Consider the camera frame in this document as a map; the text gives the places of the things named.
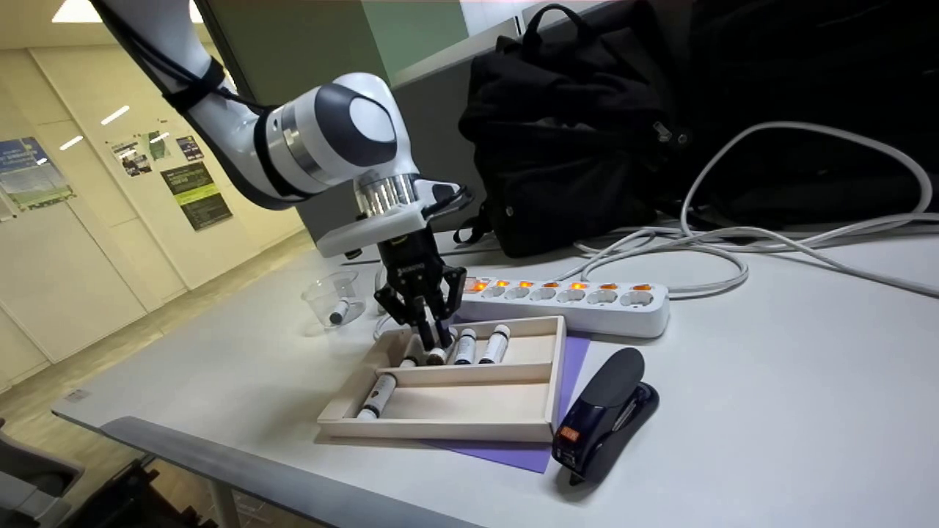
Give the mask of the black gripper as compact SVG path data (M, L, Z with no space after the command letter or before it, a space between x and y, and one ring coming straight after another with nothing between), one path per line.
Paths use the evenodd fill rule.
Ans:
M431 230L385 242L378 255L387 270L387 281L375 290L375 302L399 327L410 327L424 350L431 350L431 327L427 324L424 300L431 302L437 344L450 346L450 321L460 308L466 270L443 264Z

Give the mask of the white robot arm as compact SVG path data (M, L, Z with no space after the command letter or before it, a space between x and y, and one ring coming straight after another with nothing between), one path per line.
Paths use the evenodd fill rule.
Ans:
M375 302L427 352L450 350L466 270L450 268L431 224L466 198L457 182L419 173L391 85L344 74L300 98L249 104L204 48L192 0L92 0L104 28L205 140L228 182L261 208L292 208L353 184L358 218L318 239L322 255L375 246L387 281Z

